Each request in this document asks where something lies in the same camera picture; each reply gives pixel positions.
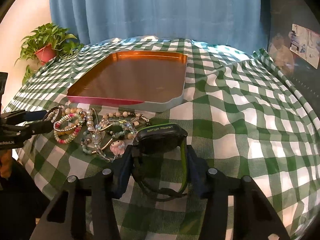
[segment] metal tray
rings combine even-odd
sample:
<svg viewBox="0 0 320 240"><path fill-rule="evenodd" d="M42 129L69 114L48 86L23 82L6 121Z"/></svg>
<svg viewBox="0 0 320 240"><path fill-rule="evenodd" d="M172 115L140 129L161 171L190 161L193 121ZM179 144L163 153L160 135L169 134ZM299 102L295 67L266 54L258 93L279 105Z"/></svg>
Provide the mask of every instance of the metal tray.
<svg viewBox="0 0 320 240"><path fill-rule="evenodd" d="M167 51L108 55L68 89L70 102L163 112L182 103L187 56Z"/></svg>

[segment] blue curtain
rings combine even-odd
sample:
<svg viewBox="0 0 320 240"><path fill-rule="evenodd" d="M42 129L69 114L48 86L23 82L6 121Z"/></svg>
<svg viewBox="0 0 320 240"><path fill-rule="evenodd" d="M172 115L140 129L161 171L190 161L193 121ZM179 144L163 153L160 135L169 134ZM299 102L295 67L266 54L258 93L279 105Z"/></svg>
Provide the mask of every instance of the blue curtain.
<svg viewBox="0 0 320 240"><path fill-rule="evenodd" d="M50 0L52 21L84 44L155 35L229 45L251 54L267 46L261 0Z"/></svg>

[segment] green checkered tablecloth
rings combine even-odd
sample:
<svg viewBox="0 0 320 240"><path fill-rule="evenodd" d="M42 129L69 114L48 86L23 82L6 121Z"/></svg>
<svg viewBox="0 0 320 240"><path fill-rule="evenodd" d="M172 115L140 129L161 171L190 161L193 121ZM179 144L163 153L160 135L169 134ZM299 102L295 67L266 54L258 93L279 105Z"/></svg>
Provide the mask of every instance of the green checkered tablecloth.
<svg viewBox="0 0 320 240"><path fill-rule="evenodd" d="M146 115L152 117L152 124L175 122L184 128L188 143L210 167L227 176L253 177L292 239L301 236L319 211L320 122L264 50L247 56L226 46L190 40L144 39L84 47L76 57L43 66L5 111L48 110L61 104L95 107L100 116L114 111L105 106L72 104L66 93L98 61L120 50L175 51L188 56L184 103L163 113ZM19 150L26 170L49 198L68 176L93 176L111 165L84 155L79 140L59 145L51 132L34 136ZM144 161L150 183L180 188L179 154L149 156ZM113 201L122 239L198 239L206 200L200 200L190 185L187 192L184 198L159 203L143 195L130 178L126 193ZM87 226L92 231L89 203ZM228 212L227 239L231 239L231 197Z"/></svg>

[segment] pothos plant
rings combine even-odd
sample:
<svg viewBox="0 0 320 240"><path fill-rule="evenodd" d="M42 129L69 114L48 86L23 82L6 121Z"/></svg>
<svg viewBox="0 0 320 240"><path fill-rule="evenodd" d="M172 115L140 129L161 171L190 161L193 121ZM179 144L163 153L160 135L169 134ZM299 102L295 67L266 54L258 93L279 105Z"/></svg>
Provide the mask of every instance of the pothos plant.
<svg viewBox="0 0 320 240"><path fill-rule="evenodd" d="M36 59L36 52L49 44L58 58L66 59L77 54L83 47L83 44L74 42L72 39L76 40L76 36L71 33L67 34L67 31L67 28L60 28L53 23L47 23L34 29L31 32L34 33L33 35L28 35L22 39L20 57L16 62L19 59ZM23 79L24 82L31 75L33 73L29 66L27 66Z"/></svg>

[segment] paper sign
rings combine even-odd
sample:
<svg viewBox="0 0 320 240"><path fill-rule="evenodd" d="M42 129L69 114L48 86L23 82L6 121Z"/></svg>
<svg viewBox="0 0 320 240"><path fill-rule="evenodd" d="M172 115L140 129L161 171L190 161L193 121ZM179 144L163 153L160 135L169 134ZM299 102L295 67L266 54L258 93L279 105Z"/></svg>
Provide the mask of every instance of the paper sign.
<svg viewBox="0 0 320 240"><path fill-rule="evenodd" d="M320 35L302 26L292 24L290 50L318 68Z"/></svg>

